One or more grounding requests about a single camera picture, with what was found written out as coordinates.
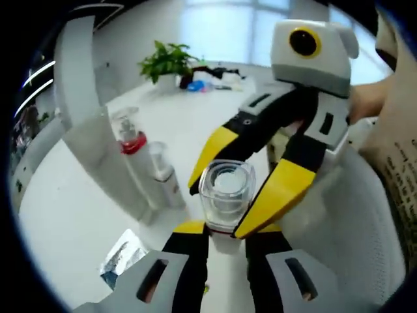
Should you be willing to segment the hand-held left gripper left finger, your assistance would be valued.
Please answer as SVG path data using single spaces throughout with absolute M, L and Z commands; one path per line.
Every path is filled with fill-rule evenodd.
M 203 220 L 179 224 L 163 249 L 148 252 L 97 303 L 74 312 L 200 312 L 208 277 L 209 231 Z

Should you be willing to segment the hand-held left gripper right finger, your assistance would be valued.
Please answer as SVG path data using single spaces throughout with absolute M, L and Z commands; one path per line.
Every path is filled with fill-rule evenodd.
M 271 224 L 245 240 L 256 312 L 356 312 L 336 274 L 303 250 L 293 250 Z

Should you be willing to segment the person's right hand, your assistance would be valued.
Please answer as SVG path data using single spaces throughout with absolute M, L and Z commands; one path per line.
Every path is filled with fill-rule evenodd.
M 381 81 L 354 85 L 351 87 L 351 109 L 349 119 L 351 124 L 368 117 L 380 114 L 392 85 L 394 75 L 390 75 Z

